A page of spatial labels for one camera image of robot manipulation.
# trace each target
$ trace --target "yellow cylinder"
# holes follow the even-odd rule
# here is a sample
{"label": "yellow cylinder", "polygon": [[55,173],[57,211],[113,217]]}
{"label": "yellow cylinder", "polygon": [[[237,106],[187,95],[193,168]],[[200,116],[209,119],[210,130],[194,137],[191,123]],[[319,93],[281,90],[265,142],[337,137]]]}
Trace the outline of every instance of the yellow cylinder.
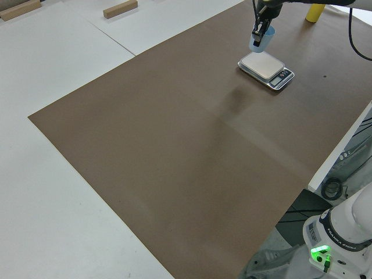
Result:
{"label": "yellow cylinder", "polygon": [[325,4],[312,4],[307,12],[306,20],[313,23],[317,22],[325,6]]}

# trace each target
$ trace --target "light blue plastic cup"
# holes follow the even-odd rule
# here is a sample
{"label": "light blue plastic cup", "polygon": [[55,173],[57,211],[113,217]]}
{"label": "light blue plastic cup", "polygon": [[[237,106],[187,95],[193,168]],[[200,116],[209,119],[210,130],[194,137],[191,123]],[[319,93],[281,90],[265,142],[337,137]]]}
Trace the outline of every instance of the light blue plastic cup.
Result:
{"label": "light blue plastic cup", "polygon": [[265,32],[265,34],[263,35],[262,37],[262,40],[261,40],[261,44],[259,47],[257,46],[254,46],[253,45],[253,42],[255,41],[253,39],[253,35],[251,36],[251,41],[249,42],[249,48],[251,49],[251,51],[253,52],[263,52],[265,50],[265,48],[267,47],[267,45],[269,44],[270,40],[273,38],[275,34],[275,29],[273,26],[269,26],[267,31]]}

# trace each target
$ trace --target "digital scale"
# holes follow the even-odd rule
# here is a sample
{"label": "digital scale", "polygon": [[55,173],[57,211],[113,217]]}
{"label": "digital scale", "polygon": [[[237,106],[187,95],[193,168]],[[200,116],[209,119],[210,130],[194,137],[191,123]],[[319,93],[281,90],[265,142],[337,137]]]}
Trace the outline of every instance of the digital scale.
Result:
{"label": "digital scale", "polygon": [[282,61],[266,52],[251,52],[238,62],[238,66],[273,90],[282,89],[295,76]]}

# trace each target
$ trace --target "brown paper sheet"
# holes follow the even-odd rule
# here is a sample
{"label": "brown paper sheet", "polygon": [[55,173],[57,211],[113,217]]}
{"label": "brown paper sheet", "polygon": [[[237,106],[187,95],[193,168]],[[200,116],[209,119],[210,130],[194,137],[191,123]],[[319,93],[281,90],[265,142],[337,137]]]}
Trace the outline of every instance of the brown paper sheet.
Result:
{"label": "brown paper sheet", "polygon": [[30,116],[176,279],[235,278],[371,99],[347,15],[308,8],[273,22],[267,51],[296,73],[279,94],[237,68],[243,2]]}

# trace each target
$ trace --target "black band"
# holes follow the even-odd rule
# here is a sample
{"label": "black band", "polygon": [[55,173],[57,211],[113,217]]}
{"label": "black band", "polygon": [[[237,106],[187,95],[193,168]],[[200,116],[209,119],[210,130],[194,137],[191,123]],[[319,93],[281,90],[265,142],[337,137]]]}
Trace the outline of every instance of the black band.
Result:
{"label": "black band", "polygon": [[372,240],[367,240],[362,243],[351,243],[349,241],[344,240],[333,228],[331,223],[331,209],[328,211],[325,218],[319,217],[319,222],[323,224],[325,232],[328,234],[328,236],[335,242],[338,246],[341,248],[351,251],[351,252],[359,252],[363,250],[364,248],[370,246],[372,244]]}

